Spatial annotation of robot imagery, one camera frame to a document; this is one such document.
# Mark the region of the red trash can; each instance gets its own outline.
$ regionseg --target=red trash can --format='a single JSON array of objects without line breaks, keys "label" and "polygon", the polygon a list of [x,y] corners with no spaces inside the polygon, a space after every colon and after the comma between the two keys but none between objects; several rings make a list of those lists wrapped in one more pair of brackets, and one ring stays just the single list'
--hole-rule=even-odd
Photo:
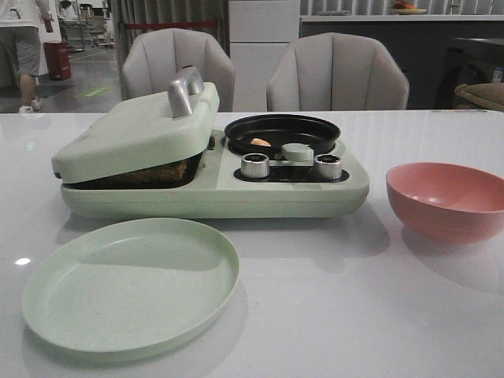
[{"label": "red trash can", "polygon": [[51,80],[64,80],[72,75],[65,42],[45,42],[44,52]]}]

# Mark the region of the frying pan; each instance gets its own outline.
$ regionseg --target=frying pan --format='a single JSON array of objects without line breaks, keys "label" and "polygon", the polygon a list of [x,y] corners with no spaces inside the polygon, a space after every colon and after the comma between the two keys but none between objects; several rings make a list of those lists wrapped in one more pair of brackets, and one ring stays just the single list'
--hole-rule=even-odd
[{"label": "frying pan", "polygon": [[[334,148],[339,128],[326,120],[294,114],[262,114],[231,122],[224,130],[229,146],[242,154],[257,152],[271,159],[279,158],[282,146],[301,143],[313,153],[326,154]],[[258,146],[250,142],[263,139],[271,146]]]}]

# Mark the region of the green plate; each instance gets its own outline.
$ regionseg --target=green plate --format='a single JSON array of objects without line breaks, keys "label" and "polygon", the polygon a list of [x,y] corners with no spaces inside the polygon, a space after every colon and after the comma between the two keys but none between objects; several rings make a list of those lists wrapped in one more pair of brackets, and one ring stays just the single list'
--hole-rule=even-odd
[{"label": "green plate", "polygon": [[84,358],[127,361],[185,343],[221,313],[239,258],[219,231],[170,218],[90,232],[28,281],[23,315],[41,338]]}]

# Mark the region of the sandwich maker lid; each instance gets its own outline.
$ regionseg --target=sandwich maker lid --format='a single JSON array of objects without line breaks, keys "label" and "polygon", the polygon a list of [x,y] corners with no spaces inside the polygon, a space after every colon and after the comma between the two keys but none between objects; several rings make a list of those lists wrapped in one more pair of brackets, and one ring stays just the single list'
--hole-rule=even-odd
[{"label": "sandwich maker lid", "polygon": [[63,183],[132,172],[195,156],[206,149],[219,106],[213,83],[190,97],[193,113],[173,117],[166,92],[120,102],[52,158]]}]

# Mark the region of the pink bowl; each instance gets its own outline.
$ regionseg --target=pink bowl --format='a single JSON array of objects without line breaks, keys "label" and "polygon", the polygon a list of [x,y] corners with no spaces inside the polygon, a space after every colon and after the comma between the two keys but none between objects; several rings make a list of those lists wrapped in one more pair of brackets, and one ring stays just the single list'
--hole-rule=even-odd
[{"label": "pink bowl", "polygon": [[410,163],[387,173],[395,215],[416,232],[448,243],[475,243],[504,228],[504,179],[443,163]]}]

